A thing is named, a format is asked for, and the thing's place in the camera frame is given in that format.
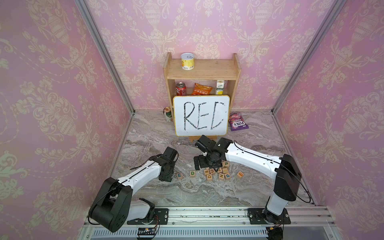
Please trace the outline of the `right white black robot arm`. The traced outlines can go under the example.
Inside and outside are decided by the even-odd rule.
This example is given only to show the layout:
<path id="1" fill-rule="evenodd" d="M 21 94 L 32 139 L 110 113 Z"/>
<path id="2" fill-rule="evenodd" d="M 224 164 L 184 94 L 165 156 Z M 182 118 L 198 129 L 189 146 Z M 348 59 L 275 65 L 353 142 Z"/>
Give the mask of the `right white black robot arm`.
<path id="1" fill-rule="evenodd" d="M 271 156 L 253 151 L 236 141 L 220 138 L 218 142 L 202 135 L 195 143 L 203 154 L 194 157 L 195 169 L 214 169 L 216 172 L 225 163 L 237 163 L 269 177 L 274 189 L 266 206 L 261 212 L 264 221 L 269 224 L 287 224 L 289 217 L 286 206 L 297 200 L 302 174 L 294 158 L 284 154 L 282 157 Z"/>

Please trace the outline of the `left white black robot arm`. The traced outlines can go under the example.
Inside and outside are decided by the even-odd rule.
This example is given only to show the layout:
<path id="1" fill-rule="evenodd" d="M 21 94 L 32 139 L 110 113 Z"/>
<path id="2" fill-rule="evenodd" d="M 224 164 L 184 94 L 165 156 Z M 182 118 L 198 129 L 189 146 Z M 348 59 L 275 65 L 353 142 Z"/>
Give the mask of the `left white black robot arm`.
<path id="1" fill-rule="evenodd" d="M 94 220 L 90 224 L 101 225 L 112 233 L 130 221 L 156 224 L 155 204 L 144 198 L 133 202 L 132 197 L 153 179 L 170 183 L 178 157 L 175 149 L 167 147 L 164 153 L 150 157 L 132 173 L 106 179 L 90 207 L 88 221 Z"/>

